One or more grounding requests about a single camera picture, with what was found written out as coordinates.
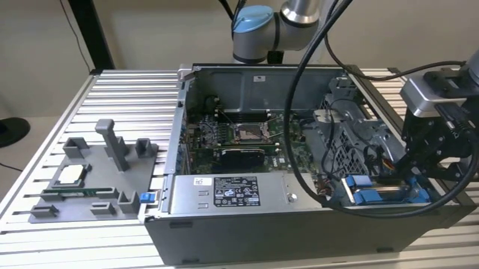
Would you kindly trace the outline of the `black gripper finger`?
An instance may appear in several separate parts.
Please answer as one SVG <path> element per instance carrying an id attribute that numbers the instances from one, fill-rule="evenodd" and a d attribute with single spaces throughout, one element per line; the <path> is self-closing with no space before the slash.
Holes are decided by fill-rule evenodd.
<path id="1" fill-rule="evenodd" d="M 443 166 L 436 157 L 427 158 L 422 164 L 422 173 L 426 178 L 460 182 L 468 171 L 467 161 L 455 161 L 448 167 Z"/>
<path id="2" fill-rule="evenodd" d="M 395 175 L 404 182 L 408 182 L 415 175 L 424 170 L 424 155 L 420 152 L 407 151 L 395 162 Z"/>

